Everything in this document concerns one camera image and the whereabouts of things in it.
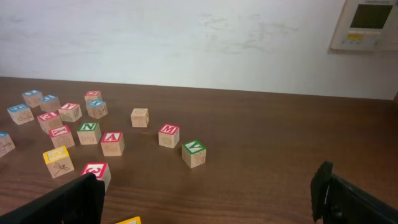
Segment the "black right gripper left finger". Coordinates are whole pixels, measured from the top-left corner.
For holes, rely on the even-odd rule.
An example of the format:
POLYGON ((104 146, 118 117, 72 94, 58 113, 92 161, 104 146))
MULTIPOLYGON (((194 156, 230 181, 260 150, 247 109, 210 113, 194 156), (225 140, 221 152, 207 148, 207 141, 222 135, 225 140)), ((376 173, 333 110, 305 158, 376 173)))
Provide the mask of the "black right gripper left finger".
POLYGON ((105 183, 85 174, 1 216, 1 224, 100 223, 105 183))

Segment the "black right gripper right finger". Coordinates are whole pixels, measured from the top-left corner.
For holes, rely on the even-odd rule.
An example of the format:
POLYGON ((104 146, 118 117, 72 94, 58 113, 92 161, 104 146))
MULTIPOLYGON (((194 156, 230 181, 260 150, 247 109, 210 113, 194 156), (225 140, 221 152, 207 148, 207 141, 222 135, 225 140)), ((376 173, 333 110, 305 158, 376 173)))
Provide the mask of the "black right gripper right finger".
POLYGON ((333 173, 325 161, 310 183, 312 218, 324 224, 397 224, 397 210, 333 173))

